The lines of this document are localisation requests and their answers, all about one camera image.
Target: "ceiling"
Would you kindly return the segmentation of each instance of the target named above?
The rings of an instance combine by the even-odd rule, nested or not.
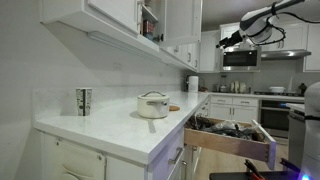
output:
[[[263,8],[276,0],[203,0],[202,30],[218,29],[220,24],[239,22],[247,12]],[[285,9],[306,19],[320,18],[320,0],[307,0]],[[292,20],[282,15],[281,20]]]

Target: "pot handle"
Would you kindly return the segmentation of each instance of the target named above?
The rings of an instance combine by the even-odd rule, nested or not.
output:
[[[168,103],[166,101],[147,101],[147,105],[156,106],[156,105],[162,105],[166,106]]]
[[[151,94],[151,93],[158,93],[158,94],[160,94],[161,96],[166,96],[166,95],[164,95],[164,94],[159,93],[158,91],[150,91],[150,92],[142,95],[141,97],[146,97],[146,96],[148,96],[148,95]]]

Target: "shelf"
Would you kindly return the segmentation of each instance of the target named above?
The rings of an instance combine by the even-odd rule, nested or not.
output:
[[[144,19],[148,19],[153,23],[158,22],[158,18],[145,5],[141,4],[141,7],[142,7],[142,17]]]

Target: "wooden cutting board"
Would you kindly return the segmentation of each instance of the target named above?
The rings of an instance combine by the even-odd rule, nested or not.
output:
[[[179,106],[169,106],[169,111],[179,111],[180,107]]]

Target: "oven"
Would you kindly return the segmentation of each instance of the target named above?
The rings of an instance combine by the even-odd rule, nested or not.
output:
[[[289,110],[287,103],[303,104],[296,101],[262,100],[260,103],[260,123],[272,136],[288,138]]]

